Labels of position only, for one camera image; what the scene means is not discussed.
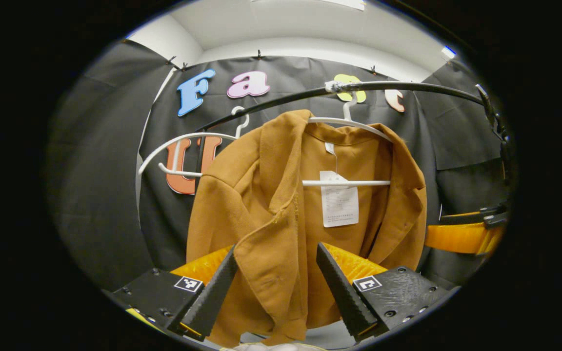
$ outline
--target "white ceiling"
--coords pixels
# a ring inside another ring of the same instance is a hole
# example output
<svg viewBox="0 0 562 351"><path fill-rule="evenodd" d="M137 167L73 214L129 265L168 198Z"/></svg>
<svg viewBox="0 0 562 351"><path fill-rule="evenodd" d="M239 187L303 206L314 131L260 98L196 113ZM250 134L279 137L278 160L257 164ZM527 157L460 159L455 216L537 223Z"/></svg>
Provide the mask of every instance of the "white ceiling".
<svg viewBox="0 0 562 351"><path fill-rule="evenodd" d="M320 0L197 0L170 15L205 51L245 40L304 37L372 47L429 72L444 64L443 44L368 0L365 11Z"/></svg>

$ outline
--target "brown jacket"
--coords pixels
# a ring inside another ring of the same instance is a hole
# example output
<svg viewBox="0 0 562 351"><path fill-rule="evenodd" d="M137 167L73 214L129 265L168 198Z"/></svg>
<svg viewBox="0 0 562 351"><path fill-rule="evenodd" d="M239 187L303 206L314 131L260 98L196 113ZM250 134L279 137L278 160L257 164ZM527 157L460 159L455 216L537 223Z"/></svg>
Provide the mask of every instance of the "brown jacket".
<svg viewBox="0 0 562 351"><path fill-rule="evenodd" d="M415 269L426 231L424 177L404 141L356 127L310 123L290 111L232 142L201 177L190 218L187 262L228 245L239 271L209 340L232 347L244 332L269 335L264 344L304 340L306 329L340 319L316 262L318 242L366 257L385 268ZM319 180L334 171L347 180L391 180L358 187L359 223L325 228Z"/></svg>

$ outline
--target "white clothes hanger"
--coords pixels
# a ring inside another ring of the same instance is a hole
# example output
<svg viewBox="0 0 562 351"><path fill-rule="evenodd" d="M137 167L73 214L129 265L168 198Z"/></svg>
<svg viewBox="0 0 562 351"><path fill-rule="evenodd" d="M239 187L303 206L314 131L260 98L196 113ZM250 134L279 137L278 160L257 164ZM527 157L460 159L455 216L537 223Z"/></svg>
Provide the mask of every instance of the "white clothes hanger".
<svg viewBox="0 0 562 351"><path fill-rule="evenodd" d="M234 107L234 109L231 111L232 115L235 115L237 111L243 110L244 107L241 106L236 106ZM201 173L196 173L196 172L185 172L185 171L178 171L177 170L177 157L178 156L178 150L179 150L179 144L181 143L181 140L187 139L187 138L194 138L194 137L201 137L201 136L216 136L216 137L221 137L221 138L228 138L231 140L237 140L240 137L240 133L241 130L248 126L248 121L250 120L250 117L248 117L248 114L245 114L246 116L246 120L244 121L244 123L242 123L241 125L239 125L236 128L236 135L235 136L230 136L228 134L221 134L221 133L208 133L208 132L201 132L201 133L190 133L190 134L183 134L182 136L178 136L176 138L172 138L171 140L168 140L167 142L163 143L162 145L160 145L158 148L154 149L152 153L149 154L149 156L147 156L147 159L144 160L144 162L142 163L142 165L140 166L140 169L138 169L138 174L142 174L144 172L144 169L149 165L149 163L151 162L151 160L156 157L163 149L165 149L166 147L168 147L170 144L173 144L174 142L177 143L176 147L175 147L175 159L172 162L172 169L167 169L166 166L160 162L158 163L158 167L160 167L160 169L167 174L175 174L177 176L188 176L188 177L201 177Z"/></svg>
<svg viewBox="0 0 562 351"><path fill-rule="evenodd" d="M326 117L311 117L309 123L325 122L325 123L335 123L343 124L346 126L358 127L365 129L366 131L371 131L385 138L388 141L392 141L387 135L385 135L379 129L374 127L366 126L363 123L355 122L350 118L350 107L357 105L357 93L354 91L353 99L345 103L342 106L344 112L344 119L339 118L326 118ZM391 182L389 180L303 180L304 187L357 187L357 186L388 186Z"/></svg>

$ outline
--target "white wall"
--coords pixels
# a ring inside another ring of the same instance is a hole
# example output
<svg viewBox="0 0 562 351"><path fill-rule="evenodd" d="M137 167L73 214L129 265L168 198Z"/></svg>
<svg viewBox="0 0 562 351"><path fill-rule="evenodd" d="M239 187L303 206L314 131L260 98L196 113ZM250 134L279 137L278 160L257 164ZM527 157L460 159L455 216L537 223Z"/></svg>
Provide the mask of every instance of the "white wall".
<svg viewBox="0 0 562 351"><path fill-rule="evenodd" d="M183 62L192 66L203 53L201 45L170 15L141 27L129 40L148 47L166 59L177 56L172 62L179 67Z"/></svg>
<svg viewBox="0 0 562 351"><path fill-rule="evenodd" d="M197 63L257 56L300 56L331 60L370 69L403 82L422 82L432 72L396 55L349 42L317 38L267 38L215 47L203 52Z"/></svg>

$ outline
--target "clothing tag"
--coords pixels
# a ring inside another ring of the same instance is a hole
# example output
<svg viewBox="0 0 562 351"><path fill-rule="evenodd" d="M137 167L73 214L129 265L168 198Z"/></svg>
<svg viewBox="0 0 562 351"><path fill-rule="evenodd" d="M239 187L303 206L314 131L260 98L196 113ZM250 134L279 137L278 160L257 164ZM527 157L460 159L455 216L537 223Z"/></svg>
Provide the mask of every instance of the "clothing tag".
<svg viewBox="0 0 562 351"><path fill-rule="evenodd" d="M321 171L321 180L345 180L333 171ZM321 187L325 228L359 223L357 187Z"/></svg>
<svg viewBox="0 0 562 351"><path fill-rule="evenodd" d="M332 155L335 155L335 152L333 151L333 144L331 144L330 142L325 142L324 143L324 148L326 149L326 151Z"/></svg>

